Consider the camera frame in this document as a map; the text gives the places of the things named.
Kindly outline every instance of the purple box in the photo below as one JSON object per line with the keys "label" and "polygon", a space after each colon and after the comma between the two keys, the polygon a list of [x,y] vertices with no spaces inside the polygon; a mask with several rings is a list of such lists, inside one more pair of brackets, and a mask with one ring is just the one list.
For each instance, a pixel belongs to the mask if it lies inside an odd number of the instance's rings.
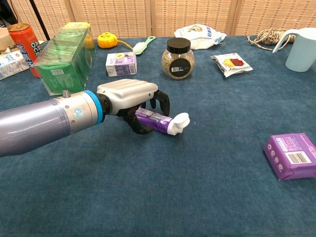
{"label": "purple box", "polygon": [[109,77],[137,74],[136,55],[134,52],[109,53],[105,66]]}
{"label": "purple box", "polygon": [[273,135],[264,151],[279,180],[316,177],[316,148],[305,133]]}

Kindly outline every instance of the woven screen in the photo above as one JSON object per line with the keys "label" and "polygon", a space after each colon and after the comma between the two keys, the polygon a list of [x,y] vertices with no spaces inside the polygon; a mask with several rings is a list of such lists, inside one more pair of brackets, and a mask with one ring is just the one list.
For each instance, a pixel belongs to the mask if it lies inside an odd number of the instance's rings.
{"label": "woven screen", "polygon": [[76,21],[91,24],[95,39],[104,32],[119,38],[151,35],[149,0],[71,0]]}
{"label": "woven screen", "polygon": [[175,30],[192,24],[207,25],[229,34],[237,0],[153,0],[155,36],[173,36]]}
{"label": "woven screen", "polygon": [[40,23],[34,13],[30,1],[12,0],[12,5],[17,14],[19,23],[29,23],[32,26],[38,40],[46,40],[46,37],[43,33],[43,30],[41,29]]}
{"label": "woven screen", "polygon": [[34,0],[50,38],[70,21],[74,21],[69,0]]}
{"label": "woven screen", "polygon": [[236,12],[234,35],[256,35],[269,28],[316,26],[316,0],[242,0]]}

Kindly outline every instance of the black jar lid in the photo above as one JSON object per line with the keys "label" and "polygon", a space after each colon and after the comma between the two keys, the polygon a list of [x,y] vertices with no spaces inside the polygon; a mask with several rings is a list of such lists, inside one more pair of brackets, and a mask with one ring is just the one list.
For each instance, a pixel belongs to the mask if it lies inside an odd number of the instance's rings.
{"label": "black jar lid", "polygon": [[191,42],[185,38],[171,38],[167,41],[167,50],[170,53],[187,53],[191,49]]}

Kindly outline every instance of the robotic arm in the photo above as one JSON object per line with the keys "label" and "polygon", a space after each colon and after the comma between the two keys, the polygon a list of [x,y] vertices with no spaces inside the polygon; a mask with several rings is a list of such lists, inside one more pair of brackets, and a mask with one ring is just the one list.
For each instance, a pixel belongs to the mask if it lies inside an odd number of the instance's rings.
{"label": "robotic arm", "polygon": [[154,83],[121,79],[90,90],[69,94],[0,113],[0,157],[20,155],[104,121],[106,115],[122,117],[137,134],[148,134],[135,112],[156,99],[169,115],[168,96]]}

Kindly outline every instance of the white pitcher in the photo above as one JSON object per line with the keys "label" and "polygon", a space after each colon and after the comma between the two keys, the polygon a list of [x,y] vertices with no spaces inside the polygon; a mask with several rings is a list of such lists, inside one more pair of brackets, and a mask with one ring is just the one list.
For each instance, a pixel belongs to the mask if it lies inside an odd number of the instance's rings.
{"label": "white pitcher", "polygon": [[306,72],[316,60],[316,28],[306,27],[285,31],[272,53],[278,51],[288,35],[296,35],[296,39],[285,66],[295,72]]}

